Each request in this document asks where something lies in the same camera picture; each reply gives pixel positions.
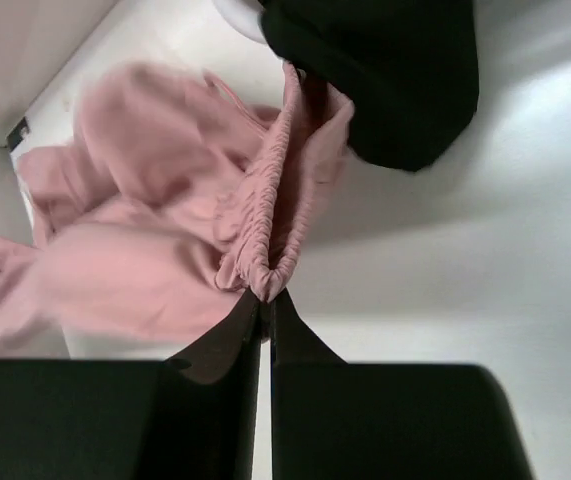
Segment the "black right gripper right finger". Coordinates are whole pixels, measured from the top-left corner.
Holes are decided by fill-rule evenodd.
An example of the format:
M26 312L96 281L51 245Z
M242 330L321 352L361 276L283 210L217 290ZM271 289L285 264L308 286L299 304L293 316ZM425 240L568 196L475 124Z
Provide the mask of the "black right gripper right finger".
M350 363L270 306L277 479L529 479L506 395L474 364Z

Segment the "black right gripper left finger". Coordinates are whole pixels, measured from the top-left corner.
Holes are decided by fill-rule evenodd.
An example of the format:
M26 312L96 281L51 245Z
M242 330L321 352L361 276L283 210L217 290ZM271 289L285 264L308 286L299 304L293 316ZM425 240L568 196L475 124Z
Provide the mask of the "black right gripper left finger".
M260 303L165 360L0 359L0 479L247 479Z

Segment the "pink trousers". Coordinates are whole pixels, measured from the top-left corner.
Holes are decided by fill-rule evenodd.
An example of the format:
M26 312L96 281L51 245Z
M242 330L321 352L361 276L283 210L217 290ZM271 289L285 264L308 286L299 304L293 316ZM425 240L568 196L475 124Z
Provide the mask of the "pink trousers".
M156 63L105 74L17 165L33 242L0 238L0 356L57 325L190 342L287 285L348 154L353 103L285 64L283 104Z

